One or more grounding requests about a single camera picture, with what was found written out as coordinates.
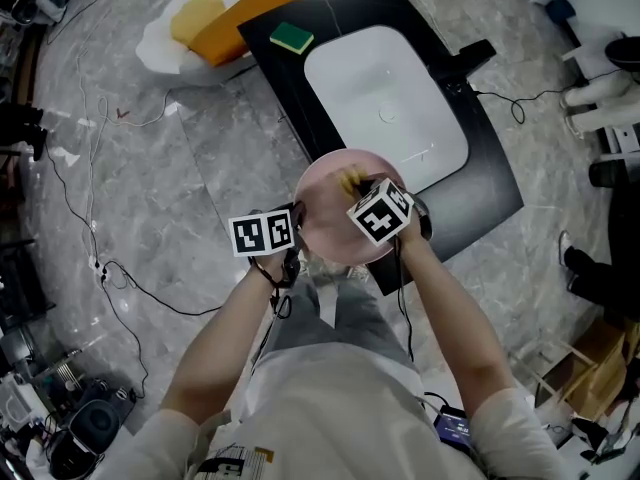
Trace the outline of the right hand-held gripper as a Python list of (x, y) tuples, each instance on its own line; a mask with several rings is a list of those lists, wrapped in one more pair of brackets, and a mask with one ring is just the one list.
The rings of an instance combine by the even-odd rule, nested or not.
[(385, 173), (361, 178), (354, 191), (360, 199), (347, 211), (347, 215), (375, 246), (392, 241), (410, 224), (413, 211), (420, 218), (422, 236), (431, 238), (432, 225), (426, 204), (397, 186)]

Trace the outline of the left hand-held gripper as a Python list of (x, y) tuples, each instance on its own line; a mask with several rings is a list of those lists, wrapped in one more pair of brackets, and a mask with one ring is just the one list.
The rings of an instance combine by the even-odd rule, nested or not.
[(298, 230), (305, 216), (305, 204), (297, 201), (267, 212), (254, 210), (249, 215), (229, 218), (234, 256), (245, 257), (251, 264), (256, 264), (259, 257), (285, 252), (279, 280), (275, 280), (262, 266), (258, 268), (275, 289), (291, 287), (300, 271)]

